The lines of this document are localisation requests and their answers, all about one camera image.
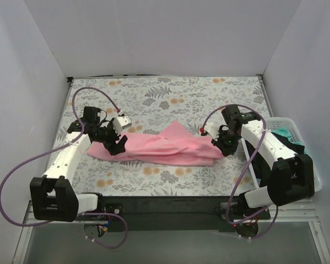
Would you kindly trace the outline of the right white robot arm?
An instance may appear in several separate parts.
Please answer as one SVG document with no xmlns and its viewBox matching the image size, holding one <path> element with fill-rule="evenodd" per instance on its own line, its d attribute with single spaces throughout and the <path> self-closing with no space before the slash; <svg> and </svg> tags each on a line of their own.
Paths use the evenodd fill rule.
<svg viewBox="0 0 330 264">
<path fill-rule="evenodd" d="M 204 124 L 201 128 L 201 133 L 211 136 L 212 145 L 222 155 L 234 154 L 239 140 L 244 139 L 254 148 L 247 163 L 250 164 L 259 155 L 269 168 L 266 185 L 241 193 L 233 207 L 243 218 L 248 219 L 261 208 L 283 206 L 313 197 L 315 185 L 312 158 L 290 149 L 267 129 L 266 121 L 260 114 L 251 108 L 243 113 L 241 107 L 240 104 L 224 106 L 221 114 L 225 124 Z"/>
</svg>

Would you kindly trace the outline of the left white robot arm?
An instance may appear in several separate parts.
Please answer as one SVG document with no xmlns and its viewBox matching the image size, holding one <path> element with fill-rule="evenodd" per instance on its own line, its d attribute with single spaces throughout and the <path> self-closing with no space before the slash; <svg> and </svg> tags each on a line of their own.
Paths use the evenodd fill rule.
<svg viewBox="0 0 330 264">
<path fill-rule="evenodd" d="M 101 143 L 112 156 L 125 152 L 128 138 L 121 133 L 131 126 L 130 118 L 121 114 L 103 125 L 100 113 L 97 107 L 85 107 L 82 117 L 67 130 L 66 147 L 42 177 L 34 177 L 30 182 L 32 208 L 37 220 L 72 222 L 83 213 L 95 220 L 105 216 L 101 194 L 76 194 L 72 187 L 81 158 L 93 142 Z"/>
</svg>

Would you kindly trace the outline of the pink t shirt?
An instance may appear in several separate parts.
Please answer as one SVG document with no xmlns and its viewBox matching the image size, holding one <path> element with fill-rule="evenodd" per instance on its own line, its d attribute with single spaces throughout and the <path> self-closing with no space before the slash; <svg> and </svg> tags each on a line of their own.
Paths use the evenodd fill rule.
<svg viewBox="0 0 330 264">
<path fill-rule="evenodd" d="M 111 155 L 102 143 L 96 142 L 87 151 L 102 161 L 133 161 L 170 166 L 212 166 L 224 156 L 212 145 L 209 136 L 194 136 L 178 121 L 174 121 L 158 135 L 122 133 L 127 136 L 125 152 Z"/>
</svg>

